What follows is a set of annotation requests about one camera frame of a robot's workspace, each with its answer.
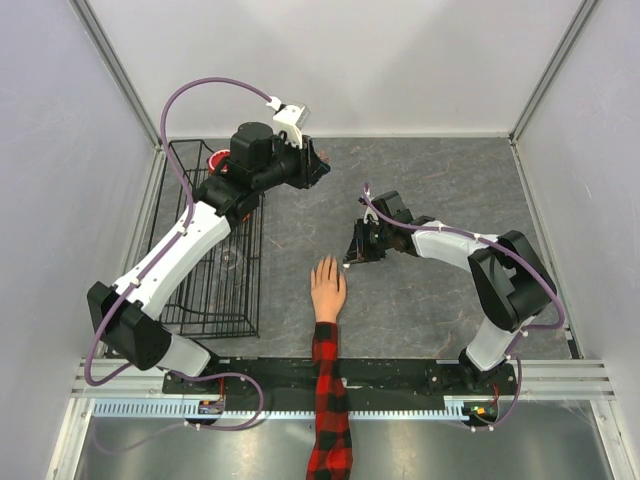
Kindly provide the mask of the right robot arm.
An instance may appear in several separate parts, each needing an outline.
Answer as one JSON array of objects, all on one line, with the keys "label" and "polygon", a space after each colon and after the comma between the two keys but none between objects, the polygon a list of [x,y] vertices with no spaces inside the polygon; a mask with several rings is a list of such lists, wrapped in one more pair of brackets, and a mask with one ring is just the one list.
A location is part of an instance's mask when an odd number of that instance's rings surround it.
[{"label": "right robot arm", "polygon": [[534,319],[548,305],[555,306],[558,324],[564,324],[557,287],[523,233],[473,233],[433,217],[415,217],[396,191],[373,198],[364,187],[359,202],[366,209],[354,225],[344,265],[376,262],[393,249],[471,275],[484,320],[455,365],[465,391],[481,393],[493,383],[517,342],[531,330],[546,328]]}]

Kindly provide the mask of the red plaid sleeve forearm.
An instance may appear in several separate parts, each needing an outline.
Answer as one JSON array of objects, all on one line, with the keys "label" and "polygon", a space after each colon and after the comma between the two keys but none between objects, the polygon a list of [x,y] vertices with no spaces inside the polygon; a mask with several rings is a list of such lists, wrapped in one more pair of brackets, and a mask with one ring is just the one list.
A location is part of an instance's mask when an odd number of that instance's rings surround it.
[{"label": "red plaid sleeve forearm", "polygon": [[317,323],[312,341],[317,379],[314,397],[315,442],[307,479],[348,479],[353,465],[346,388],[338,372],[338,327]]}]

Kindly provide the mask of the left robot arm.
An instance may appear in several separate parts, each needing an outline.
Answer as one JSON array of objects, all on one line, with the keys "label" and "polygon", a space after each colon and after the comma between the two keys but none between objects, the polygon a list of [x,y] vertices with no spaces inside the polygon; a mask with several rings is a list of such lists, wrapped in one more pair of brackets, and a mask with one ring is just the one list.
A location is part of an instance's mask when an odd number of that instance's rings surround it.
[{"label": "left robot arm", "polygon": [[309,189],[330,171],[313,139],[293,140],[285,131],[249,122],[230,140],[229,153],[187,198],[185,212],[156,246],[113,284],[95,283],[87,293],[94,341],[103,342],[141,371],[174,372],[198,393],[219,382],[214,355],[169,331],[158,318],[195,265],[259,206],[263,194],[282,184]]}]

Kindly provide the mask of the mannequin hand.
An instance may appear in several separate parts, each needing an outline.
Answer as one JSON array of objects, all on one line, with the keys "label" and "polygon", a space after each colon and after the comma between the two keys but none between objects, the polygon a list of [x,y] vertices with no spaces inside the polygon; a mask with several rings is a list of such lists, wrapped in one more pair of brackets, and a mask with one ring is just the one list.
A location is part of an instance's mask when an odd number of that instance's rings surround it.
[{"label": "mannequin hand", "polygon": [[336,323],[345,304],[347,284],[335,257],[321,259],[310,272],[310,294],[317,323]]}]

